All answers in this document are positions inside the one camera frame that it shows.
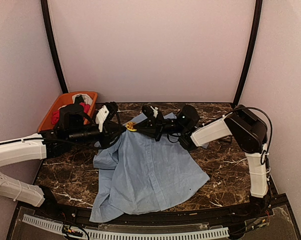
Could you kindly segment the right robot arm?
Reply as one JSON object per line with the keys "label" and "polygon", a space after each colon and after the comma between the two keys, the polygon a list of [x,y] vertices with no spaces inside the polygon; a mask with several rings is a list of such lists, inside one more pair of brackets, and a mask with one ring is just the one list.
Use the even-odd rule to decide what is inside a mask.
{"label": "right robot arm", "polygon": [[253,108],[239,105],[229,113],[202,126],[197,126],[200,116],[187,104],[176,118],[164,118],[156,107],[144,105],[142,113],[146,119],[132,124],[129,129],[159,141],[162,135],[175,135],[186,150],[194,150],[212,141],[232,136],[245,153],[250,174],[250,195],[254,199],[246,205],[245,212],[256,217],[265,209],[262,198],[269,190],[267,177],[268,127],[253,113]]}

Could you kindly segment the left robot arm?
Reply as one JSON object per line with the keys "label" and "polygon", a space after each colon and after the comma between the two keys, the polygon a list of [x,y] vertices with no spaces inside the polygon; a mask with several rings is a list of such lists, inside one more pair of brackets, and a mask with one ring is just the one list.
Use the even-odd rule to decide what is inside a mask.
{"label": "left robot arm", "polygon": [[[0,141],[0,168],[33,160],[46,160],[69,152],[73,146],[93,151],[107,149],[120,138],[118,105],[105,103],[94,116],[79,103],[59,109],[59,119],[51,129],[32,135]],[[61,214],[52,191],[43,185],[31,185],[0,171],[0,196],[41,208],[50,218]]]}

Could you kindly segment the light blue shirt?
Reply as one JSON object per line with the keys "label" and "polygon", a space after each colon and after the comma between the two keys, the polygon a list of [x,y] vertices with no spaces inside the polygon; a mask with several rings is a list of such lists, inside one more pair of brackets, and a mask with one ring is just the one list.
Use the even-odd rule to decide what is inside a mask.
{"label": "light blue shirt", "polygon": [[178,143],[129,130],[100,150],[93,166],[98,169],[98,193],[89,219],[93,223],[175,207],[210,179]]}

